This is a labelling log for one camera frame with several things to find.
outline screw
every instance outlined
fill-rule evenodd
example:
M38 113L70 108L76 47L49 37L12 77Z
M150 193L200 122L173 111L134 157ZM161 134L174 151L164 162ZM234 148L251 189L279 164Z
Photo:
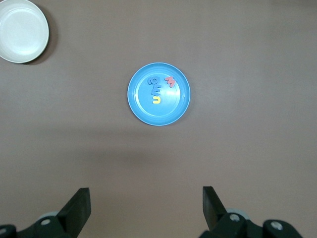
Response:
M234 222L239 222L240 221L240 217L237 214L231 214L230 215L230 219Z
M48 223L50 223L51 221L50 221L50 219L45 219L45 220L42 220L41 221L41 225L42 226L45 226L45 225L47 225Z
M2 235L2 234L4 234L4 233L6 233L6 228L0 229L0 235Z
M271 226L279 231L283 230L283 226L279 222L271 222Z

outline plate rim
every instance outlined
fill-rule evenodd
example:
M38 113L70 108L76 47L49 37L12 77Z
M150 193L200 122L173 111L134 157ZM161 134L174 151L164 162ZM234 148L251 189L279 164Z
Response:
M176 119L173 119L172 121L169 121L168 123L162 123L162 124L158 124L158 123L150 123L142 118L140 118L136 112L133 110L133 107L131 106L131 101L130 101L130 96L129 96L129 92L130 92L130 86L131 86L131 83L132 83L132 80L135 78L135 76L139 73L139 71L141 71L142 69L144 69L145 67L148 67L148 66L151 66L153 64L164 64L165 66L170 66L172 67L173 69L177 70L182 76L183 76L183 79L185 79L185 85L188 89L188 95L186 95L188 97L188 100L186 102L186 106L184 107L182 113L176 118ZM128 98L128 103L129 103L129 106L130 106L130 109L131 111L133 112L133 114L142 122L148 124L148 125L153 125L153 126L165 126L165 125L169 125L169 124L172 124L174 122L176 122L177 120L179 120L184 114L185 112L187 111L188 107L189 107L189 104L190 104L190 98L191 98L191 90L190 90L190 85L189 85L189 82L188 82L188 79L187 77L184 75L184 73L178 69L177 67L175 67L174 65L172 64L169 64L169 63L166 63L166 62L153 62L153 63L149 63L149 64L146 64L144 66L142 66L141 68L139 68L134 74L133 76L131 77L130 79L130 82L129 82L129 85L128 85L128 90L127 90L127 98Z
M12 0L3 0L3 1L0 1L0 6L2 3L4 2L10 2ZM47 18L45 17L44 13L42 12L42 10L36 6L36 4L34 4L33 2L29 1L29 0L18 0L20 2L25 2L28 6L31 6L29 9L31 10L38 10L36 12L36 14L40 15L41 17L41 21L43 21L43 23L45 24L45 34L46 34L46 37L45 37L45 40L43 40L44 43L44 46L43 48L39 51L38 54L36 54L34 57L31 57L27 60L10 60L10 59L7 59L5 56L3 56L2 54L0 54L0 57L3 58L4 60L6 61L9 61L9 62L12 62L12 63L27 63L27 62L30 62L30 61L33 61L35 60L37 57L39 57L43 52L44 50L46 49L47 45L48 45L48 42L49 42L49 38L50 38L50 28L49 28L49 23L47 21Z

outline yellow foam letter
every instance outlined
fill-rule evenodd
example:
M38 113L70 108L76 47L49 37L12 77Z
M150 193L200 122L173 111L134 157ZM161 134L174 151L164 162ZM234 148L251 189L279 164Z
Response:
M160 97L154 96L153 99L155 100L155 101L153 101L154 104L159 104L160 103Z

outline letter m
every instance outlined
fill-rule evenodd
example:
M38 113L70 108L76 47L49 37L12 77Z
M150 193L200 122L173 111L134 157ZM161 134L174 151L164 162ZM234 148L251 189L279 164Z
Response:
M168 78L165 78L165 80L167 81L167 83L169 84L169 86L172 88L175 84L175 80L173 77L168 77Z

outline blue plate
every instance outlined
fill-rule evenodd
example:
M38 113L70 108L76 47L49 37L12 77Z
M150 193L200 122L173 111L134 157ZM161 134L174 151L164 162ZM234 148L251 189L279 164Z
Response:
M168 125L187 110L190 87L185 75L167 63L151 63L139 69L128 87L131 110L150 125Z

